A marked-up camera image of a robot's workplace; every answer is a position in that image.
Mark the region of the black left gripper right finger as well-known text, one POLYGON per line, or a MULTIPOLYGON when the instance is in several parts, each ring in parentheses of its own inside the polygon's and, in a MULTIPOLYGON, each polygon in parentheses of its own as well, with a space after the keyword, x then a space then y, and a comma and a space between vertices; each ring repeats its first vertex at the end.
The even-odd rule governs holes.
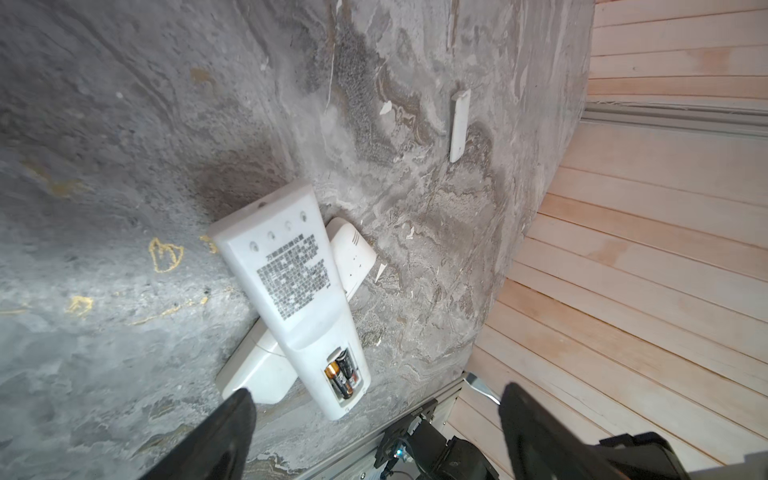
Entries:
POLYGON ((517 479, 622 479, 516 383, 508 384, 498 408, 508 456, 517 479))

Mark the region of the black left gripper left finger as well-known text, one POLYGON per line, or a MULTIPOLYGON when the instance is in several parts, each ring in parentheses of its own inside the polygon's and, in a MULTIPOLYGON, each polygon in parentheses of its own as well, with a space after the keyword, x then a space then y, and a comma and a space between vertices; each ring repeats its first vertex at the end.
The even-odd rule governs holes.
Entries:
POLYGON ((142 479, 242 479, 256 418, 250 392, 236 390, 142 479))

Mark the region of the black gold AAA battery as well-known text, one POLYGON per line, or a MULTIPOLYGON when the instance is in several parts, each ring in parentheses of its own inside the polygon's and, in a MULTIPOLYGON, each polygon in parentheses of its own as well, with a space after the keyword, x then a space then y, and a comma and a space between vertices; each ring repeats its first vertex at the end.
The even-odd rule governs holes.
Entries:
POLYGON ((348 400, 354 395, 350 381, 336 361, 329 363, 324 373, 343 400, 348 400))

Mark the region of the black red AAA battery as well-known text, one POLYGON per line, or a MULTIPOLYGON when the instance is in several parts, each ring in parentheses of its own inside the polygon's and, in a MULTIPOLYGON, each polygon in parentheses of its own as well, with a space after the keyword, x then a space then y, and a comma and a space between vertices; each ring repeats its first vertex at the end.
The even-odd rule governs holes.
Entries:
POLYGON ((343 350, 337 356, 336 363, 350 386, 355 389, 360 381, 360 376, 351 351, 349 349, 343 350))

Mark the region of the long white remote control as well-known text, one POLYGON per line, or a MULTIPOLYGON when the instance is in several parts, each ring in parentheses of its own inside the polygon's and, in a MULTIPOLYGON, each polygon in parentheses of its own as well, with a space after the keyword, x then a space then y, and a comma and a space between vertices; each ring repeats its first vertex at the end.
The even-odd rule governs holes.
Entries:
POLYGON ((360 337, 312 184, 296 180, 215 222, 207 232, 298 378, 330 420, 371 384, 360 337), (343 400, 324 370, 345 349, 360 381, 343 400))

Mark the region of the white battery compartment cover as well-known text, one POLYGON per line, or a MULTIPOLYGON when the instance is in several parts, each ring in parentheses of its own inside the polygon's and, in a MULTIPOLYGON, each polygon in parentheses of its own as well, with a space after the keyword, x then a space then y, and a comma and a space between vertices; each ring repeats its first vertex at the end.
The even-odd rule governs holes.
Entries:
POLYGON ((464 154, 469 123, 471 90, 462 90, 453 95, 453 122, 449 161, 456 163, 464 154))

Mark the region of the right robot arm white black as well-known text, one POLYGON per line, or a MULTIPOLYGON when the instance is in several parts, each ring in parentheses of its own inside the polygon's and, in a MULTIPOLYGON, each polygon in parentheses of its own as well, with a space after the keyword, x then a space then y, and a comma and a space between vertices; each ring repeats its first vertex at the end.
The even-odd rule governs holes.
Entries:
MULTIPOLYGON (((411 461, 420 479, 498 479, 500 472, 472 442, 445 437, 431 420, 437 402, 388 427, 374 466, 388 479, 400 462, 411 461)), ((518 479, 688 479, 670 444, 656 433, 623 434, 581 443, 542 405, 512 386, 501 400, 505 451, 518 479)))

